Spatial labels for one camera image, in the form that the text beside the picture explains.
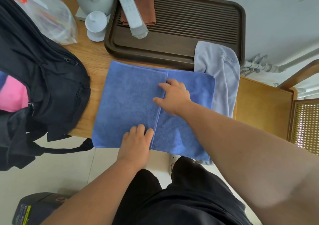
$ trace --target dark brown tray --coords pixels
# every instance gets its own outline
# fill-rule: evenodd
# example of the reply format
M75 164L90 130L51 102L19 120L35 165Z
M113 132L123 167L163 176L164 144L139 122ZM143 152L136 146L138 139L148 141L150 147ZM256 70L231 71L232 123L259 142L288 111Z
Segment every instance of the dark brown tray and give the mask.
M156 25L147 26L144 39L132 36L120 22L121 4L115 0L104 45L119 58L194 69L199 40L227 46L245 61L245 10L223 0L155 0Z

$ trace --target wooden chair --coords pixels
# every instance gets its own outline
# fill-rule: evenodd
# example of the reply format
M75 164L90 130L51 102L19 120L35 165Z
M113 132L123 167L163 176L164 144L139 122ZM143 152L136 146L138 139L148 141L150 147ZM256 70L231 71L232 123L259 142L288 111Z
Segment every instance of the wooden chair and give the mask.
M297 100L293 86L319 73L314 60L277 88L241 77L234 118L319 156L319 99Z

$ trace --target orange tea cloth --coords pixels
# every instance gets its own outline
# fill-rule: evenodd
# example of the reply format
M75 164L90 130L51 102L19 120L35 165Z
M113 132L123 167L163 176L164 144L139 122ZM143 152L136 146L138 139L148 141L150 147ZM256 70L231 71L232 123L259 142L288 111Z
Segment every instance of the orange tea cloth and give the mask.
M154 8L154 0L134 0L135 4L138 8L139 13L145 23L145 25L155 25L156 17L155 17L155 8ZM122 10L121 13L121 22L124 26L128 26L126 16Z

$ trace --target black backpack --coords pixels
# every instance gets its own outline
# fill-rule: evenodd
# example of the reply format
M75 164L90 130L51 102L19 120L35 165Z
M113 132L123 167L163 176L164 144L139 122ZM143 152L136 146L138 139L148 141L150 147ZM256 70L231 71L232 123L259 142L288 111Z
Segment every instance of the black backpack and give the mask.
M74 149L51 149L34 141L68 138L90 98L90 77L79 59L45 37L14 0L0 0L0 70L27 88L28 107L0 110L0 170L23 168L43 153L90 150L87 139Z

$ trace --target yellow label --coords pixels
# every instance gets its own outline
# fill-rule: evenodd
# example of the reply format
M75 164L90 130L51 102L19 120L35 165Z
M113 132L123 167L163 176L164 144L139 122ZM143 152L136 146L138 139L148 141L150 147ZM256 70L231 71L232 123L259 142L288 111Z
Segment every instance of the yellow label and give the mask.
M30 209L31 209L31 206L28 206L28 208L26 209L26 215L24 215L24 219L23 219L22 225L26 225L26 223L28 222Z

